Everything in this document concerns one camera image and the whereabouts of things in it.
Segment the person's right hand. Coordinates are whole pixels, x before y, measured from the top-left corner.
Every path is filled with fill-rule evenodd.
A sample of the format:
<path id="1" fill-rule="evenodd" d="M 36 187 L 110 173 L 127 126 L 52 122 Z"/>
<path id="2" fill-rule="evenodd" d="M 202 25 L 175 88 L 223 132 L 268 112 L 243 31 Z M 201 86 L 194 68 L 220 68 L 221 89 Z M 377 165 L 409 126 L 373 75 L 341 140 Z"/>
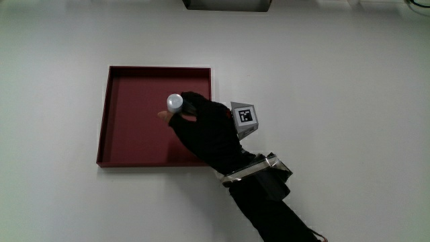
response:
<path id="1" fill-rule="evenodd" d="M 231 111 L 192 91 L 182 98 L 196 109 L 196 120 L 189 121 L 168 111 L 158 117 L 168 123 L 182 144 L 196 157 L 221 174 L 229 174 L 251 163 L 256 157 L 239 142 Z"/>

